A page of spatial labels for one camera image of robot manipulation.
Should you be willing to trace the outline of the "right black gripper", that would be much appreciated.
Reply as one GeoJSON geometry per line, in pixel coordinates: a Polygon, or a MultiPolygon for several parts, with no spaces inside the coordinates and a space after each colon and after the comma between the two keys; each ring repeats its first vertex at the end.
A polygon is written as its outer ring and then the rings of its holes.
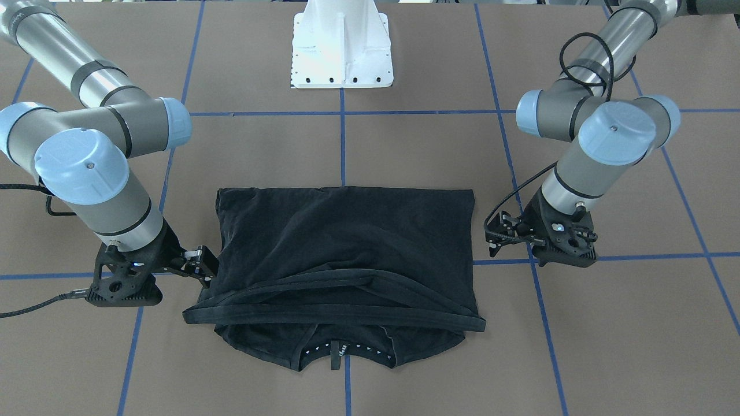
{"type": "Polygon", "coordinates": [[[86,301],[94,306],[153,306],[162,301],[155,274],[170,272],[193,277],[209,288],[219,273],[219,259],[206,246],[188,252],[180,246],[167,222],[148,245],[121,252],[103,243],[95,259],[93,281],[86,301]]]}

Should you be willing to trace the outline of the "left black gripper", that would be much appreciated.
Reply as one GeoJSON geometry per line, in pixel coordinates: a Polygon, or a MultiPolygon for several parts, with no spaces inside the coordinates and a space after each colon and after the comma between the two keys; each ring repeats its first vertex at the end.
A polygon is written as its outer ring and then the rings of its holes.
{"type": "Polygon", "coordinates": [[[511,216],[501,210],[491,213],[484,221],[484,236],[489,243],[489,255],[495,257],[502,247],[526,243],[540,266],[561,263],[589,267],[598,260],[592,217],[584,207],[573,215],[553,208],[537,191],[523,214],[511,216]]]}

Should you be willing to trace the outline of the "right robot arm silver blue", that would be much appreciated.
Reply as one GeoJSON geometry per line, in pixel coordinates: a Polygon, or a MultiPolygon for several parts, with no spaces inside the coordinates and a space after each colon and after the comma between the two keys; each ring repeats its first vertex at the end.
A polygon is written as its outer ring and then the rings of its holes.
{"type": "Polygon", "coordinates": [[[163,298],[158,272],[192,277],[208,288],[219,261],[207,247],[187,251],[180,245],[128,163],[190,140],[185,105],[147,94],[48,1],[3,1],[2,39],[34,58],[83,105],[59,112],[19,102],[2,110],[2,152],[34,178],[33,190],[66,203],[101,240],[90,287],[53,301],[153,306],[163,298]]]}

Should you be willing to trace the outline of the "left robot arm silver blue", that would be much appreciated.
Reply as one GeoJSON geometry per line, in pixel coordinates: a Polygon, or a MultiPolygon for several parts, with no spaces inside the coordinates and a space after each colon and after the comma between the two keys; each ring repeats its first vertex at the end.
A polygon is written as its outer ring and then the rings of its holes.
{"type": "Polygon", "coordinates": [[[496,206],[483,223],[489,255],[525,243],[540,266],[589,267],[598,259],[592,210],[627,169],[666,145],[681,125],[677,104],[664,95],[613,98],[637,52],[680,16],[737,15],[737,1],[608,1],[612,13],[576,59],[558,56],[561,73],[549,90],[526,92],[517,105],[519,129],[569,143],[541,174],[545,181],[514,217],[496,206]]]}

